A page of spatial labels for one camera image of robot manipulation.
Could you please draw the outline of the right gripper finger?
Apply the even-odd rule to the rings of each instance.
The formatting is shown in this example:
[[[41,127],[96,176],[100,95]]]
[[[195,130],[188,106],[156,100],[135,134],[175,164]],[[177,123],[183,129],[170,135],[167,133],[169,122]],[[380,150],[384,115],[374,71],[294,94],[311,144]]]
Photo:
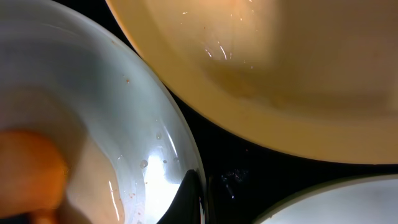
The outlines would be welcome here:
[[[186,172],[168,210],[158,224],[200,224],[202,189],[198,173]]]

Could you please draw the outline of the yellow plate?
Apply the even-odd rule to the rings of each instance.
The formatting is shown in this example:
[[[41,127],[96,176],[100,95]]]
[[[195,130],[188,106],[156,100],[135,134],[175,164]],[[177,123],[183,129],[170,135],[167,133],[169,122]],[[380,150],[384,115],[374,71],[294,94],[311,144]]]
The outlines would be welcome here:
[[[258,145],[397,162],[397,0],[110,0],[181,100]]]

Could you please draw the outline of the pale green plate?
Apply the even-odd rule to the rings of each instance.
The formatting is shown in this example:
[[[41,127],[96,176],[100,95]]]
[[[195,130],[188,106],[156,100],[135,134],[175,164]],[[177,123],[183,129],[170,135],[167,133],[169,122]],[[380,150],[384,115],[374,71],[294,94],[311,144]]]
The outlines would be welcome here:
[[[157,223],[190,169],[189,127],[156,74],[123,42],[54,1],[1,2],[1,129],[49,138],[67,184],[59,223]]]
[[[281,200],[259,215],[262,224],[397,223],[397,175],[334,180]]]

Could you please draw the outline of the orange and green sponge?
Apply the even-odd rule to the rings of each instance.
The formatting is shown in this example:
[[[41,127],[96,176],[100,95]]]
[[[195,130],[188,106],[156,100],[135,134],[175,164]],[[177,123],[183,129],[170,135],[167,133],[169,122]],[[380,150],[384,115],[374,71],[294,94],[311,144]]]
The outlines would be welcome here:
[[[1,132],[1,218],[58,223],[68,167],[56,145],[29,131]]]

